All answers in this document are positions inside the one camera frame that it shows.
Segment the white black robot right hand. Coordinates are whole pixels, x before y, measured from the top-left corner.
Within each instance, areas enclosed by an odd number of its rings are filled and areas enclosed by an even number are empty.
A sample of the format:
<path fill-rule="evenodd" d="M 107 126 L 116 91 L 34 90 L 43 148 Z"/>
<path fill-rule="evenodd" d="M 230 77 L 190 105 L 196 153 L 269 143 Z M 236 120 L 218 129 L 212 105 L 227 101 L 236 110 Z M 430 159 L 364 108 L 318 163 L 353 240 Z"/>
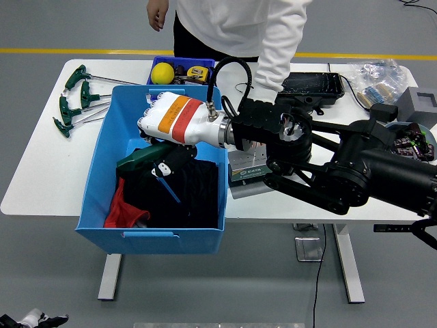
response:
<path fill-rule="evenodd" d="M 149 143 L 153 138 L 168 141 L 171 150 L 159 159 L 152 174 L 164 178 L 183 167 L 197 154 L 196 145 L 204 142 L 215 148 L 225 143 L 222 125 L 225 114 L 211 109 L 210 102 L 173 92 L 162 92 L 152 102 L 137 126 Z"/>

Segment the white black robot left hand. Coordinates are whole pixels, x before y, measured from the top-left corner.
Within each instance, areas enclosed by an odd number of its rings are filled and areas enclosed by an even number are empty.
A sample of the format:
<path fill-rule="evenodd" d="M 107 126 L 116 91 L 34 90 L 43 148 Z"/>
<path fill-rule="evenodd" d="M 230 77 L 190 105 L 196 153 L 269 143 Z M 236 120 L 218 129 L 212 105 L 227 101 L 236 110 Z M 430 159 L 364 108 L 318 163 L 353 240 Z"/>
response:
<path fill-rule="evenodd" d="M 61 316 L 49 316 L 45 314 L 43 311 L 34 308 L 30 312 L 28 312 L 24 318 L 18 321 L 19 327 L 59 327 L 69 320 L 69 316 L 67 314 Z"/>

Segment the person's right hand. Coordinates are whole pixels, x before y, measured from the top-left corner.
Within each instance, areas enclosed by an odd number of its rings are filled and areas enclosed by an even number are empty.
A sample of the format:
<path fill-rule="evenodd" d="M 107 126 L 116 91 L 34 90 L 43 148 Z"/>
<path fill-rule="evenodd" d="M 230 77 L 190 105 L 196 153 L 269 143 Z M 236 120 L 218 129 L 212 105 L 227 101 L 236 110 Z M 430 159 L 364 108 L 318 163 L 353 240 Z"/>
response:
<path fill-rule="evenodd" d="M 150 27 L 154 31 L 161 31 L 163 29 L 168 9 L 169 9 L 168 0 L 148 1 L 146 5 L 147 17 Z"/>

